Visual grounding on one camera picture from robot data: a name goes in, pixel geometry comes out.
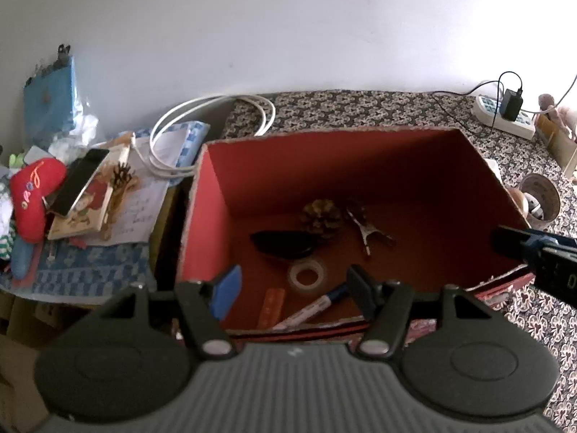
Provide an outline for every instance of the roll of tape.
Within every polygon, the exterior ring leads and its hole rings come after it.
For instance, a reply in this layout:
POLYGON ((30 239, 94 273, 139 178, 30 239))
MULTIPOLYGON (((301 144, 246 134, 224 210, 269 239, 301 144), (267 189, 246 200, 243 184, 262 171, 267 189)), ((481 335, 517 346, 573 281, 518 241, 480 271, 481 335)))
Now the roll of tape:
POLYGON ((325 266, 315 258, 307 258, 306 260, 299 260, 295 262, 288 269, 288 283, 295 291, 299 293, 316 293, 327 280, 327 271, 325 266), (317 279, 310 285, 304 285, 298 281, 298 275, 305 271, 312 270, 317 274, 317 279))

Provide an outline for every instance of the black charger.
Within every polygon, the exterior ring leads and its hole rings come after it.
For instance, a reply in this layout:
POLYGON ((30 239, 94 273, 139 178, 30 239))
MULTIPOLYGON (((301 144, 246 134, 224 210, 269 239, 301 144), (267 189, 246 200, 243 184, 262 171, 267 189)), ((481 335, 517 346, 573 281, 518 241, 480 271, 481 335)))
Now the black charger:
POLYGON ((503 94, 503 101, 499 107, 499 114, 506 121, 514 122, 517 120, 517 115, 523 105, 523 98, 521 97, 523 89, 519 88, 517 92, 507 89, 503 94))

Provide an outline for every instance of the floral tablecloth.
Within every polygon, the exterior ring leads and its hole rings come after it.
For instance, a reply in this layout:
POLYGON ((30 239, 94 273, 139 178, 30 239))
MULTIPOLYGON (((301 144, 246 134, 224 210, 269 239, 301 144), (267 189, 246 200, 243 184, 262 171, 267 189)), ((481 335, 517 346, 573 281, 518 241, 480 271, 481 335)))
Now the floral tablecloth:
MULTIPOLYGON (((577 221, 573 219, 577 197, 561 168, 536 138, 528 141, 499 130, 489 134, 489 129, 471 114, 472 97, 321 91, 282 93, 273 96, 272 101, 277 112, 270 132, 383 125, 458 127, 484 158, 497 161, 506 185, 516 186, 530 172, 553 181, 561 196, 561 213, 548 231, 577 237, 577 221)), ((252 135, 259 124, 256 110, 238 101, 224 126, 223 137, 252 135)), ((561 376, 545 414, 566 431, 577 432, 577 311, 533 285, 515 292, 503 311, 559 360, 561 376)))

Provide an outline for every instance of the white power strip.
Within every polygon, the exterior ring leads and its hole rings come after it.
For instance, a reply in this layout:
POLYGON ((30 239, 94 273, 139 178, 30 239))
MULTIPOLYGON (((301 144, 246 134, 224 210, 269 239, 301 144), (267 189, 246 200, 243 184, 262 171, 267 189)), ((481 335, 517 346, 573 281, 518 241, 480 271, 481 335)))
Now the white power strip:
POLYGON ((499 115, 498 109, 500 105, 501 103, 497 104, 496 101, 489 97, 477 96, 471 112, 481 121, 481 123, 490 127, 493 124, 493 115, 496 110, 497 117, 495 117, 495 128, 531 140, 533 135, 535 135, 535 125, 533 125, 532 118, 524 112, 519 112, 517 120, 514 122, 506 121, 499 115))

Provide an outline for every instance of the black phone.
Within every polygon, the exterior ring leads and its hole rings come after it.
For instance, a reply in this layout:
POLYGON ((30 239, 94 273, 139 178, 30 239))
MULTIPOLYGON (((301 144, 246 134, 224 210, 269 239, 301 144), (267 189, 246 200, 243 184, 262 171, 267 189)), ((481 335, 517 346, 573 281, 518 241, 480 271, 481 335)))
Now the black phone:
POLYGON ((91 180, 94 179, 98 168, 109 152, 107 149, 99 148, 89 150, 86 156, 68 173, 48 211, 59 217, 67 217, 91 180))

